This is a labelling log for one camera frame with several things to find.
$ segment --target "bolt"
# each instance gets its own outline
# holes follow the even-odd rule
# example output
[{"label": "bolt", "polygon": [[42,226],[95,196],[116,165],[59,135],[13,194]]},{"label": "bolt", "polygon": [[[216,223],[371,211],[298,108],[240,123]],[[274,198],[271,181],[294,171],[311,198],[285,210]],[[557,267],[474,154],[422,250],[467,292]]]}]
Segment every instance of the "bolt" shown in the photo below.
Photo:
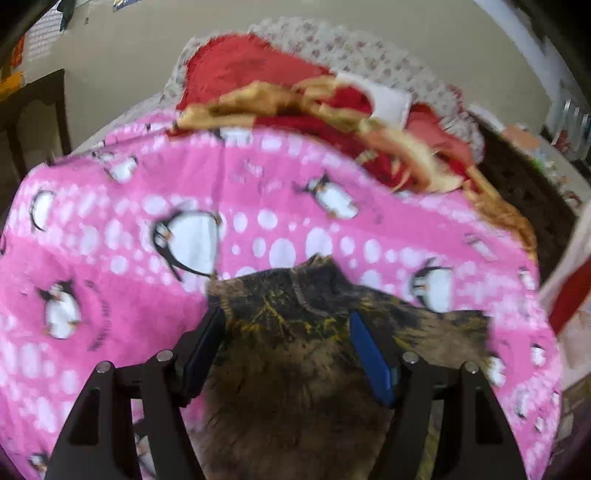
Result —
[{"label": "bolt", "polygon": [[415,352],[404,352],[402,354],[402,360],[408,364],[414,365],[418,362],[418,355]]},{"label": "bolt", "polygon": [[109,370],[111,370],[111,362],[108,362],[107,360],[98,363],[96,366],[96,372],[100,374],[105,374]]},{"label": "bolt", "polygon": [[471,374],[475,374],[476,372],[478,372],[478,365],[476,365],[476,362],[466,362],[464,364],[464,368],[468,370]]},{"label": "bolt", "polygon": [[156,355],[158,362],[168,362],[172,357],[173,353],[170,350],[162,350]]}]

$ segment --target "beige wall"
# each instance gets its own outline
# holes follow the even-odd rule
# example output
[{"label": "beige wall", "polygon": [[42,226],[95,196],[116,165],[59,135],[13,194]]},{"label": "beige wall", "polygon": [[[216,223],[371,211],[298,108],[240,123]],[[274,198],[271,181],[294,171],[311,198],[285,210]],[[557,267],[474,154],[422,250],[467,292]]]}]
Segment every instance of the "beige wall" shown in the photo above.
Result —
[{"label": "beige wall", "polygon": [[[341,22],[391,40],[461,87],[467,103],[505,122],[539,129],[550,107],[523,56],[472,0],[142,0],[118,12],[111,5],[101,0],[77,9],[52,54],[33,65],[34,76],[66,69],[74,146],[161,90],[191,36],[280,15]],[[39,114],[32,123],[37,129],[53,122]]]}]

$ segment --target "penguin print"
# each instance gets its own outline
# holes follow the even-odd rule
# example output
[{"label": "penguin print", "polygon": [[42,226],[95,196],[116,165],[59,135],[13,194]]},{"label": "penguin print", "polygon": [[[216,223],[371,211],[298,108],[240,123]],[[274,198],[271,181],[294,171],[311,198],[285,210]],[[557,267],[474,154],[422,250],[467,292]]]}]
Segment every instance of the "penguin print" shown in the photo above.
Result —
[{"label": "penguin print", "polygon": [[503,359],[498,355],[491,355],[488,358],[488,370],[486,372],[489,381],[497,388],[505,385],[507,367]]},{"label": "penguin print", "polygon": [[210,212],[177,210],[154,224],[152,244],[178,281],[183,281],[178,270],[210,277],[214,273],[220,224],[221,218]]},{"label": "penguin print", "polygon": [[330,181],[326,173],[320,178],[310,179],[304,192],[310,193],[331,218],[350,220],[359,213],[351,195],[341,185]]},{"label": "penguin print", "polygon": [[490,248],[475,234],[467,233],[464,237],[466,244],[470,245],[487,262],[494,262],[498,257]]},{"label": "penguin print", "polygon": [[531,363],[535,367],[541,367],[546,363],[546,350],[543,349],[539,344],[532,343],[530,346]]},{"label": "penguin print", "polygon": [[107,169],[109,177],[115,180],[117,183],[127,183],[131,180],[134,175],[136,168],[138,167],[138,159],[135,155],[127,157],[123,162]]},{"label": "penguin print", "polygon": [[45,301],[45,333],[59,340],[70,338],[82,321],[72,280],[56,282],[49,291],[38,288],[37,293]]},{"label": "penguin print", "polygon": [[35,469],[40,478],[45,478],[49,466],[49,457],[45,452],[32,453],[29,456],[29,465]]},{"label": "penguin print", "polygon": [[542,417],[537,417],[534,423],[535,431],[543,433],[546,427],[546,421]]},{"label": "penguin print", "polygon": [[435,258],[429,258],[413,275],[413,295],[432,312],[449,312],[452,309],[453,272],[451,268],[438,267],[434,263]]},{"label": "penguin print", "polygon": [[91,155],[100,163],[111,163],[115,159],[115,154],[112,152],[92,152]]},{"label": "penguin print", "polygon": [[248,147],[252,144],[252,131],[246,128],[221,127],[210,132],[227,147]]},{"label": "penguin print", "polygon": [[529,291],[535,291],[535,281],[534,277],[531,276],[530,271],[525,268],[521,267],[518,270],[519,280],[523,284],[523,286]]},{"label": "penguin print", "polygon": [[521,419],[527,417],[530,394],[525,388],[520,388],[515,395],[515,413]]},{"label": "penguin print", "polygon": [[33,230],[44,232],[47,227],[47,217],[56,194],[49,190],[39,190],[31,201],[29,217]]}]

